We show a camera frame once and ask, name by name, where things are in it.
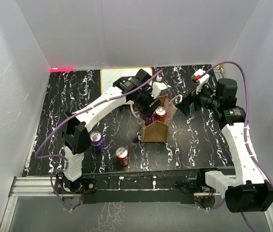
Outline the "red cola can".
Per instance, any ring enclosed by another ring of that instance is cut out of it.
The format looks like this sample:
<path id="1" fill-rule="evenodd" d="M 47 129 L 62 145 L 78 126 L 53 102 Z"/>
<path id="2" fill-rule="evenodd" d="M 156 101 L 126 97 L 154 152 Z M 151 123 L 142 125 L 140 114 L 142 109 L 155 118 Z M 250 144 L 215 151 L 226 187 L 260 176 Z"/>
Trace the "red cola can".
<path id="1" fill-rule="evenodd" d="M 155 110 L 155 121 L 160 121 L 160 122 L 165 122 L 166 120 L 166 116 L 167 116 L 167 111 L 163 106 L 159 106 L 156 110 Z"/>
<path id="2" fill-rule="evenodd" d="M 118 163 L 122 166 L 125 167 L 129 164 L 129 150 L 126 147 L 119 147 L 116 152 L 116 159 Z"/>

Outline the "brown canvas tote bag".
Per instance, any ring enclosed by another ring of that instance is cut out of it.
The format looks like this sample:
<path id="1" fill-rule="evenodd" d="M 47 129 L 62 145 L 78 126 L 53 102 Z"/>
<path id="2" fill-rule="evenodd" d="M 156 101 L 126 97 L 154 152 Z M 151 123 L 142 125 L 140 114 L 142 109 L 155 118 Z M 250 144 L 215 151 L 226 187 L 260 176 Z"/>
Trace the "brown canvas tote bag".
<path id="1" fill-rule="evenodd" d="M 175 100 L 178 100 L 179 103 L 181 103 L 183 96 L 180 94 L 172 99 L 169 99 L 168 95 L 163 95 L 159 96 L 154 102 L 157 100 L 160 100 L 160 107 L 163 107 L 166 110 L 166 115 L 156 119 L 156 114 L 153 113 L 149 118 L 150 120 L 136 115 L 133 108 L 134 104 L 133 102 L 130 103 L 132 114 L 141 122 L 141 141 L 144 143 L 167 142 L 169 124 L 177 111 L 177 108 L 175 107 Z"/>

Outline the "red cola can front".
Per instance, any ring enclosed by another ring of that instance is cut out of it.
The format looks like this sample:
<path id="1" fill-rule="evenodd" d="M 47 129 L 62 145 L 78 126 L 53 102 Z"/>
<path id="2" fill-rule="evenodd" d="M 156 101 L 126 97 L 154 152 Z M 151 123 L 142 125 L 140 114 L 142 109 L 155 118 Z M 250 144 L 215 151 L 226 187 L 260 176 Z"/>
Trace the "red cola can front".
<path id="1" fill-rule="evenodd" d="M 119 147 L 116 152 L 116 159 L 118 163 L 122 166 L 125 167 L 129 164 L 129 150 L 126 147 Z"/>

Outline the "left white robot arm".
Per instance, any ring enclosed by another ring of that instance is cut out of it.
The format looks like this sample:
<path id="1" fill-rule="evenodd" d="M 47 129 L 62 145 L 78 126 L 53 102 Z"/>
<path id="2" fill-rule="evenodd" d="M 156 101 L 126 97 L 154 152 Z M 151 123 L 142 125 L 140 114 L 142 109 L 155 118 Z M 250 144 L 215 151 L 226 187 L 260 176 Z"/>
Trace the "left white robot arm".
<path id="1" fill-rule="evenodd" d="M 151 76 L 139 69 L 134 76 L 123 76 L 100 97 L 84 109 L 74 114 L 66 113 L 67 122 L 63 126 L 62 139 L 64 142 L 67 167 L 64 170 L 65 188 L 76 193 L 81 188 L 82 160 L 84 152 L 91 146 L 90 132 L 101 119 L 114 109 L 131 101 L 145 116 L 151 116 L 160 106 L 160 94 L 167 90 L 162 82 L 161 71 Z"/>

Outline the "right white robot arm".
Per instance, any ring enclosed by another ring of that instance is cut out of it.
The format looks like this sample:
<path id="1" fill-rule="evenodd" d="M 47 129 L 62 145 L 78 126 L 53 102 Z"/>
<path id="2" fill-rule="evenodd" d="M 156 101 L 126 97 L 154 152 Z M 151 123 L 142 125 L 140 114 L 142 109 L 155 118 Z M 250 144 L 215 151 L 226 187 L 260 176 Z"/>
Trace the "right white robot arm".
<path id="1" fill-rule="evenodd" d="M 176 107 L 185 115 L 190 113 L 191 104 L 195 111 L 206 108 L 214 113 L 229 146 L 236 174 L 235 179 L 230 179 L 217 168 L 201 169 L 196 181 L 198 188 L 204 192 L 211 188 L 216 190 L 232 213 L 266 211 L 273 203 L 273 187 L 246 149 L 246 113 L 236 104 L 237 82 L 219 79 L 215 91 L 212 91 L 205 77 L 196 75 L 192 80 L 194 88 Z"/>

